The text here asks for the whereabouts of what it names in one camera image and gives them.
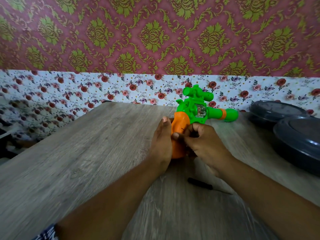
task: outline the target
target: hand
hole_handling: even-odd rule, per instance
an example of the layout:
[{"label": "hand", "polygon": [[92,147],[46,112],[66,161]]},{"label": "hand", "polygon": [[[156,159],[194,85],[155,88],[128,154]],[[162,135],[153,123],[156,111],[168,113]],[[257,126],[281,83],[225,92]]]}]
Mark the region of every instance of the hand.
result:
[{"label": "hand", "polygon": [[161,174],[167,170],[172,157],[171,121],[173,119],[163,117],[159,122],[147,156],[148,160],[159,167]]},{"label": "hand", "polygon": [[210,125],[193,123],[187,127],[184,134],[175,132],[172,138],[184,142],[205,164],[217,172],[224,158],[232,157]]}]

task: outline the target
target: sleeve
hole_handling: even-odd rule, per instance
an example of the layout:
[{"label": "sleeve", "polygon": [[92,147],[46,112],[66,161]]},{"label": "sleeve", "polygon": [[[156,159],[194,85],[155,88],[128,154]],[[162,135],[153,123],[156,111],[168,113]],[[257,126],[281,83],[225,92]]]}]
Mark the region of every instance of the sleeve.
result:
[{"label": "sleeve", "polygon": [[44,231],[42,231],[42,233],[40,233],[32,240],[59,240],[54,227],[54,224],[50,225],[48,228],[46,228]]}]

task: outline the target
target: green plastic body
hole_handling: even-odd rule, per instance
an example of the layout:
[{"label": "green plastic body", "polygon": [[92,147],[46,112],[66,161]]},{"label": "green plastic body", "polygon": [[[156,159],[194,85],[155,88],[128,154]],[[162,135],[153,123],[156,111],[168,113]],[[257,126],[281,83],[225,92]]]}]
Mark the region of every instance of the green plastic body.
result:
[{"label": "green plastic body", "polygon": [[[207,119],[220,119],[223,115],[222,110],[218,108],[207,107],[205,101],[213,100],[214,95],[211,92],[203,92],[199,85],[194,85],[192,88],[186,87],[183,89],[183,95],[188,96],[184,101],[178,99],[177,112],[185,112],[190,124],[204,124]],[[226,118],[224,121],[235,121],[238,118],[238,111],[232,108],[226,109]]]}]

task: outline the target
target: person's left hand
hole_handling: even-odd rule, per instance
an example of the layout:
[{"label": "person's left hand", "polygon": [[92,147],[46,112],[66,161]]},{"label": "person's left hand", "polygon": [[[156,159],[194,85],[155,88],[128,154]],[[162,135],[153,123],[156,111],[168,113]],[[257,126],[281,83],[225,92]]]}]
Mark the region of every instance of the person's left hand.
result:
[{"label": "person's left hand", "polygon": [[159,122],[147,156],[148,160],[159,167],[161,174],[167,170],[172,157],[171,121],[173,119],[163,117]]}]

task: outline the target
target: white floral wallpaper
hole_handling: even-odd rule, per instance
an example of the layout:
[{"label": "white floral wallpaper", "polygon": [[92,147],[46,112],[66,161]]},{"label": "white floral wallpaper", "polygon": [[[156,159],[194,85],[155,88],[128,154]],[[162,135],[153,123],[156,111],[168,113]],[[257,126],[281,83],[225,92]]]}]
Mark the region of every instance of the white floral wallpaper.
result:
[{"label": "white floral wallpaper", "polygon": [[41,140],[104,101],[177,106],[182,90],[212,92],[208,106],[248,111],[258,100],[281,101],[320,116],[320,78],[0,71],[0,116],[18,123],[18,138]]}]

